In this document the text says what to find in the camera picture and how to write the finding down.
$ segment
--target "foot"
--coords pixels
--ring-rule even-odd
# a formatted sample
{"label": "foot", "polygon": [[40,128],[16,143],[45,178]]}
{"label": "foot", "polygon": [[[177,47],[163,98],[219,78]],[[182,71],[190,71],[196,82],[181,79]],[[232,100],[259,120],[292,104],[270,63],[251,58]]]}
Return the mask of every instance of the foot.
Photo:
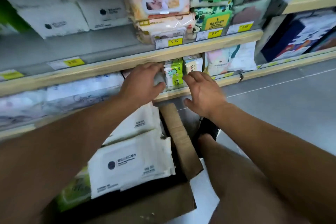
{"label": "foot", "polygon": [[198,146],[199,137],[203,134],[209,134],[214,140],[216,140],[218,133],[219,127],[212,123],[212,121],[208,120],[207,118],[203,118],[202,120],[200,120],[200,126],[193,139],[191,140],[199,158],[203,158]]}

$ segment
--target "bare leg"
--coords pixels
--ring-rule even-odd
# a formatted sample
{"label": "bare leg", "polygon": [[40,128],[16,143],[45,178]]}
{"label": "bare leg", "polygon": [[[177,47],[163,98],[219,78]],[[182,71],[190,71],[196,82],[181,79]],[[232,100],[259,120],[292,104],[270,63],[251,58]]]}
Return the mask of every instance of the bare leg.
{"label": "bare leg", "polygon": [[198,143],[220,199],[210,223],[308,223],[287,205],[250,160],[221,146],[209,134],[201,135]]}

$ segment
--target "person's right hand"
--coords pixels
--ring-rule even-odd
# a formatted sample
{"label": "person's right hand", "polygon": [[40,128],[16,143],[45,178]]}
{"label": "person's right hand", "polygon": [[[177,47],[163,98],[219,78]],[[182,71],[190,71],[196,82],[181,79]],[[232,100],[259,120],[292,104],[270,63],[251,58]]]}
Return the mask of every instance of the person's right hand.
{"label": "person's right hand", "polygon": [[206,73],[190,72],[182,79],[187,83],[192,96],[192,100],[187,98],[184,104],[198,115],[210,119],[213,112],[226,103],[224,93]]}

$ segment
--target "cartoon animal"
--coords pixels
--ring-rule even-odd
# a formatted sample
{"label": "cartoon animal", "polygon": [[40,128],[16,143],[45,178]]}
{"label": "cartoon animal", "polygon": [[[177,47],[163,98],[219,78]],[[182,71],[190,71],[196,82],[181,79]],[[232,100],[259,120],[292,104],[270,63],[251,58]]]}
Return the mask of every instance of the cartoon animal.
{"label": "cartoon animal", "polygon": [[177,73],[177,70],[176,70],[176,69],[173,69],[173,70],[171,70],[171,71],[168,71],[168,75],[169,75],[169,77],[170,77],[170,78],[173,78],[173,75],[175,75],[175,74],[177,74],[177,75],[178,75],[178,73]]}

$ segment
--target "floor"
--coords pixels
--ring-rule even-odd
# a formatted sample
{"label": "floor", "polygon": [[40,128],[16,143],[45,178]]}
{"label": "floor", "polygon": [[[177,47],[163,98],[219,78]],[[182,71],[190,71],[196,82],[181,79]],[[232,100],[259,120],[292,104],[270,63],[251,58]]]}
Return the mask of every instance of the floor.
{"label": "floor", "polygon": [[[225,86],[223,91],[229,102],[251,115],[336,155],[336,59]],[[159,105],[175,103],[192,137],[199,116],[184,106],[185,98],[168,100]],[[223,132],[217,141],[244,155]],[[190,183],[197,209],[168,224],[209,222],[219,199],[211,187],[206,169]]]}

